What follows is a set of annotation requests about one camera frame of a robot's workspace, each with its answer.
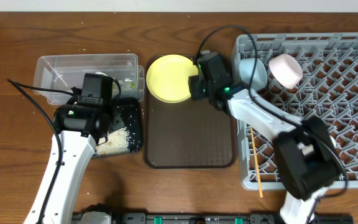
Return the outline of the pile of rice and nuts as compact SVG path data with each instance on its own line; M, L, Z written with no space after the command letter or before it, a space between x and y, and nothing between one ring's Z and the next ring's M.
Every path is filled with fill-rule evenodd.
M139 123L139 111L135 105L120 106L121 118L125 126L100 139L93 157L115 156L137 152L142 147L142 128Z

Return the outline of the light blue bowl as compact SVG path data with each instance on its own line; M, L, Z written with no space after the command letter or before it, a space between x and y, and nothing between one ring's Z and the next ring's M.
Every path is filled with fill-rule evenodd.
M241 80L249 84L250 77L254 67L254 58L245 58L240 61L239 74ZM255 91L260 91L267 85L267 71L261 59L257 59L256 69L252 81L252 88Z

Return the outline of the green clear plastic wrapper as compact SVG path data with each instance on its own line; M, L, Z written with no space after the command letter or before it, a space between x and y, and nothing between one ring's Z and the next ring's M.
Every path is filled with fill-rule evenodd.
M122 91L133 91L135 89L135 83L130 78L119 80Z

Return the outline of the yellow plate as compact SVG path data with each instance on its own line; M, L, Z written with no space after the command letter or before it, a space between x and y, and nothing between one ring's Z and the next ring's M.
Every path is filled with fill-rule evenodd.
M146 74L149 92L165 103L179 103L191 97L188 79L198 76L193 62L182 55L164 55L150 65Z

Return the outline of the wooden chopstick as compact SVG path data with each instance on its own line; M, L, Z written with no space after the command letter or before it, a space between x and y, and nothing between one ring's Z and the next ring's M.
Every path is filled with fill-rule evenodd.
M255 165L257 184L258 184L258 189L259 189L259 196L260 196L260 198L263 198L264 195L263 195L263 189L262 189L262 184L261 184L261 180L260 180L259 163L258 163L258 158L257 158L255 137L254 137L254 131L253 131L252 126L250 126L250 135L251 135L251 141L252 141L252 150L253 150L253 155L254 155L254 165Z

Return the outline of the white bowl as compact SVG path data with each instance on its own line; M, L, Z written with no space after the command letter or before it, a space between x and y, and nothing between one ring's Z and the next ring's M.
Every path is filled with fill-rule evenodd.
M271 59L268 66L275 79L285 88L294 88L303 78L300 64L288 54L281 54Z

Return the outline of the white cup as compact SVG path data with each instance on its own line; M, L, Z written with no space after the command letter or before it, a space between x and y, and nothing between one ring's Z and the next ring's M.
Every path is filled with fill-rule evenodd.
M330 138L330 148L331 148L332 150L335 150L335 148L336 148L336 141L335 141L335 139L334 139L332 136L330 136L329 138Z

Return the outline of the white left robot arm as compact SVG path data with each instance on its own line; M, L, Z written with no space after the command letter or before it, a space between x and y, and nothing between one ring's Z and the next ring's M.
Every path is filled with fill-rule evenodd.
M119 109L65 104L53 115L50 157L25 223L70 223L86 167L101 138L121 120Z

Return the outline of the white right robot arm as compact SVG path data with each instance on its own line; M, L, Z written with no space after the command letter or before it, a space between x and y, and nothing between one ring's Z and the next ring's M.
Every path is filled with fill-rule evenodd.
M318 202L343 172L335 140L317 116L303 119L288 114L264 99L245 83L230 76L205 80L190 76L192 100L208 98L217 109L252 126L270 141L281 183L287 194L280 210L285 223L310 223Z

